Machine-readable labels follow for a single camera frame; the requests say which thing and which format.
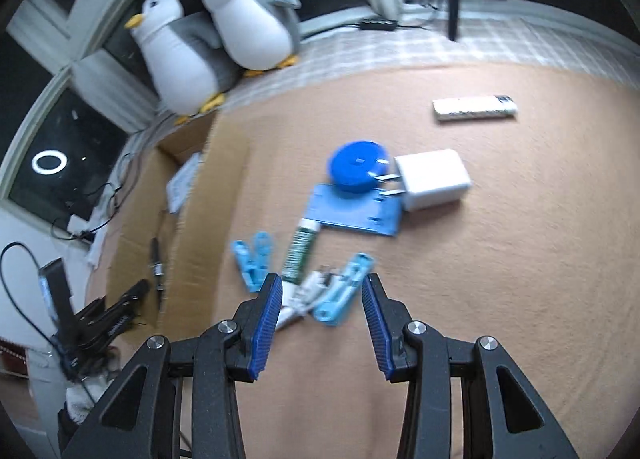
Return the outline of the blue plastic card holder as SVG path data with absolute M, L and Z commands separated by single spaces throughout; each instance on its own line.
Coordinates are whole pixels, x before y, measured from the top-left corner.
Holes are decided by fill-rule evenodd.
M 399 196 L 384 196 L 378 188 L 354 194 L 332 184 L 318 184 L 311 192 L 303 218 L 322 226 L 394 237 L 402 210 Z

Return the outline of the black gel pen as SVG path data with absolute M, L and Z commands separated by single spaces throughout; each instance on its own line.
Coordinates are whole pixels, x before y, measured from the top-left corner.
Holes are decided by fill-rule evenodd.
M 154 277 L 157 309 L 162 307 L 164 297 L 164 267 L 160 257 L 160 241 L 154 237 L 150 243 L 150 268 Z

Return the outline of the white rectangular remote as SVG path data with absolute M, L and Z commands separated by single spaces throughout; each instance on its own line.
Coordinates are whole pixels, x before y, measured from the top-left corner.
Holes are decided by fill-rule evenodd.
M 480 94 L 432 101 L 439 122 L 515 118 L 518 105 L 509 95 Z

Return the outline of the white power adapter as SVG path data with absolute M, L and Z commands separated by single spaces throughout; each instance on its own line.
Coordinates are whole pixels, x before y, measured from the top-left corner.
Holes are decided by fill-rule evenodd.
M 382 195 L 399 196 L 406 212 L 460 201 L 472 187 L 461 156 L 451 148 L 397 156 L 394 164 L 392 173 L 375 175 L 374 182 L 397 182 L 396 188 L 385 188 Z

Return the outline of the plush penguin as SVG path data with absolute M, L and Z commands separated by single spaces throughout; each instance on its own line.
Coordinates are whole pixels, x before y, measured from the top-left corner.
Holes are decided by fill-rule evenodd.
M 136 42 L 160 101 L 186 122 L 224 104 L 241 68 L 205 13 L 186 15 L 180 0 L 144 0 L 125 29 Z
M 227 53 L 248 76 L 299 62 L 299 0 L 201 1 Z

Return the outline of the white power strip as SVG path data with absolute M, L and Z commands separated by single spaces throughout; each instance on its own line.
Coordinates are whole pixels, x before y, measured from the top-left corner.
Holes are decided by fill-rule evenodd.
M 96 227 L 90 227 L 88 221 L 76 214 L 72 214 L 67 222 L 67 240 L 86 250 L 85 260 L 92 269 L 99 267 L 107 226 L 108 219 L 104 219 Z

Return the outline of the blue clothespin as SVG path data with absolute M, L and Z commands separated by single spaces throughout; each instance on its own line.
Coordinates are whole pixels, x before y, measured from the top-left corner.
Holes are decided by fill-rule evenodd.
M 332 278 L 329 289 L 312 310 L 314 319 L 331 327 L 338 326 L 345 318 L 363 279 L 374 265 L 375 260 L 369 254 L 356 253 Z
M 253 245 L 235 240 L 231 242 L 231 251 L 247 291 L 258 293 L 262 290 L 262 284 L 269 273 L 271 236 L 265 231 L 258 231 L 253 238 Z

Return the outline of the silver tin box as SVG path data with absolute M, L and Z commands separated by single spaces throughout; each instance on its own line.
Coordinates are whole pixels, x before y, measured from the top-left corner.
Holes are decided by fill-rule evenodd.
M 177 214 L 186 203 L 200 163 L 201 153 L 194 153 L 168 181 L 166 195 L 170 214 Z

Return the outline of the round blue tape measure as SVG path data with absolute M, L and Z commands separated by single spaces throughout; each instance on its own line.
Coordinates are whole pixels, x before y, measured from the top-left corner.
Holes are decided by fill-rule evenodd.
M 372 141 L 354 141 L 337 148 L 328 162 L 331 183 L 345 193 L 363 194 L 378 186 L 388 169 L 386 149 Z

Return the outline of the brown cardboard box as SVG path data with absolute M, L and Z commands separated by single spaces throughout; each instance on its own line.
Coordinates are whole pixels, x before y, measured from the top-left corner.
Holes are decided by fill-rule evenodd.
M 166 185 L 194 153 L 201 153 L 188 199 L 177 214 L 167 210 Z M 151 335 L 171 341 L 197 337 L 210 325 L 218 274 L 236 198 L 242 188 L 250 141 L 229 116 L 212 112 L 159 141 L 145 158 L 109 246 L 105 275 L 108 303 L 142 278 L 152 279 L 150 243 L 160 241 L 164 297 L 148 293 L 134 327 L 122 335 L 131 347 Z

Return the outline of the left plush penguin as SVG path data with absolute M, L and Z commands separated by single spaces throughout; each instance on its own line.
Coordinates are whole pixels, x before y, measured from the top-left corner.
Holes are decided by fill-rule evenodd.
M 136 42 L 160 101 L 186 122 L 224 104 L 241 68 L 205 13 L 186 15 L 180 0 L 144 0 L 125 29 Z

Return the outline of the green white tube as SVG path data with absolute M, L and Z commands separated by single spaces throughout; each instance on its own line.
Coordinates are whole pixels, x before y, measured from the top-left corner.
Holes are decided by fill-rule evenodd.
M 320 228 L 318 221 L 299 220 L 281 269 L 281 277 L 284 281 L 294 285 L 299 285 L 303 281 L 306 263 Z

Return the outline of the right plush penguin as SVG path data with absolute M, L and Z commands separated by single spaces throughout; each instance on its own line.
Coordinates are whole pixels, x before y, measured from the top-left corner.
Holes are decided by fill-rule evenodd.
M 227 53 L 248 76 L 299 62 L 299 0 L 201 1 Z

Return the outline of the white usb plug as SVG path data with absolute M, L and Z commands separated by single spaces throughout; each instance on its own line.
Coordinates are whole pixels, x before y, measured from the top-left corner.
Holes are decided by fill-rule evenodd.
M 336 273 L 335 268 L 320 266 L 309 273 L 299 285 L 284 281 L 276 330 L 291 325 L 309 314 L 328 292 Z

